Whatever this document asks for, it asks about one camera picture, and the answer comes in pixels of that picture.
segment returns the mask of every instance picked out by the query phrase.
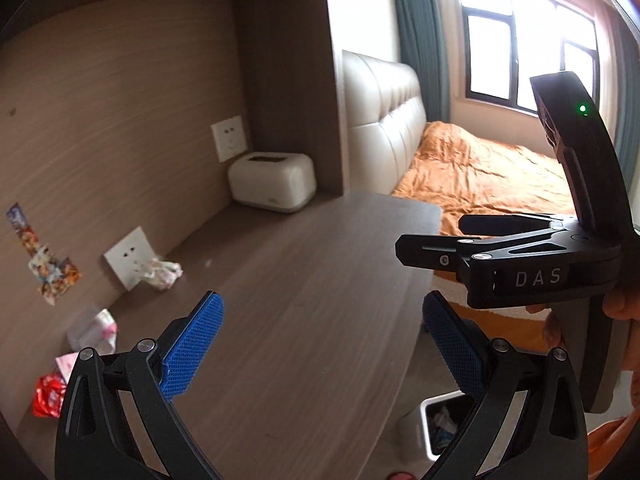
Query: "blue gripper pad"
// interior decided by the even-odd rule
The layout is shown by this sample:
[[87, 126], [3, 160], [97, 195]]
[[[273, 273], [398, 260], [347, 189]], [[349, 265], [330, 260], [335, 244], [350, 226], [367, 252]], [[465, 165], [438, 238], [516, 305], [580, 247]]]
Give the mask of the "blue gripper pad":
[[460, 391], [482, 399], [489, 369], [487, 337], [473, 321], [460, 319], [437, 290], [425, 296], [422, 319]]
[[160, 390], [166, 400], [183, 394], [209, 350], [224, 317], [224, 303], [219, 294], [210, 292], [188, 318], [182, 333], [162, 359]]

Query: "finger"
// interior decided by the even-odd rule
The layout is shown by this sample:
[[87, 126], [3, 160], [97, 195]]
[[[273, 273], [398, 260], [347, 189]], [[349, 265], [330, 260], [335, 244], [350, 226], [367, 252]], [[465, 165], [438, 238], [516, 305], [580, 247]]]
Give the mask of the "finger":
[[621, 288], [614, 288], [605, 295], [602, 311], [613, 319], [629, 319], [625, 313], [625, 293]]
[[631, 322], [622, 369], [640, 372], [640, 322], [636, 320]]
[[640, 290], [638, 288], [615, 288], [604, 297], [604, 313], [613, 319], [640, 320]]
[[527, 312], [529, 312], [530, 314], [537, 314], [539, 312], [542, 312], [546, 308], [549, 308], [549, 306], [548, 304], [539, 304], [539, 305], [527, 305], [525, 308], [527, 309]]
[[560, 329], [560, 322], [558, 321], [558, 318], [551, 312], [548, 316], [546, 316], [545, 327], [542, 330], [542, 339], [544, 340], [545, 345], [548, 348], [560, 346], [562, 343], [562, 331]]

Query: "wall socket plate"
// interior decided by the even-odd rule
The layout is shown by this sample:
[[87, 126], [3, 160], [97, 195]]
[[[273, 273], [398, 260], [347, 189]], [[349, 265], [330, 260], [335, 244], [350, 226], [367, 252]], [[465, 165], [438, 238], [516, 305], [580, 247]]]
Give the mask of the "wall socket plate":
[[156, 253], [142, 227], [134, 229], [104, 253], [104, 258], [127, 290], [140, 282], [140, 265], [155, 257]]
[[216, 141], [218, 160], [224, 162], [247, 150], [246, 137], [242, 127], [242, 117], [237, 115], [212, 124], [213, 138]]

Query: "red slipper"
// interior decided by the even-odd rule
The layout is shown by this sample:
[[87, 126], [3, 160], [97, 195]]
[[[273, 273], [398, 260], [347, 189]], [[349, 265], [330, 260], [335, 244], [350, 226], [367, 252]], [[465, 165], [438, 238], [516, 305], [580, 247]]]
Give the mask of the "red slipper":
[[399, 472], [399, 473], [391, 473], [386, 480], [418, 480], [411, 473]]

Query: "plastic wrapper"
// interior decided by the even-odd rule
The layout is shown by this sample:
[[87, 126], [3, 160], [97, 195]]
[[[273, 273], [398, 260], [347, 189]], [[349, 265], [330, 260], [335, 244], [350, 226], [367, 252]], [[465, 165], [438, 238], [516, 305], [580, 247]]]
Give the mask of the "plastic wrapper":
[[438, 429], [431, 443], [431, 448], [435, 454], [441, 454], [453, 440], [458, 425], [452, 420], [446, 406], [442, 406], [440, 411], [433, 416], [433, 423]]
[[140, 266], [140, 278], [158, 290], [171, 288], [180, 276], [182, 276], [180, 264], [158, 258], [152, 258]]
[[35, 416], [60, 418], [65, 392], [66, 381], [60, 372], [40, 377], [31, 403], [31, 412]]
[[74, 365], [76, 364], [77, 358], [78, 358], [78, 352], [73, 352], [71, 354], [65, 354], [60, 357], [56, 357], [56, 364], [58, 365], [58, 371], [62, 374], [62, 378], [65, 380], [66, 384], [69, 384], [69, 379], [71, 378], [71, 372], [74, 369]]
[[118, 325], [106, 308], [99, 312], [90, 308], [69, 327], [66, 338], [74, 352], [91, 346], [98, 354], [108, 355], [116, 351], [117, 333]]

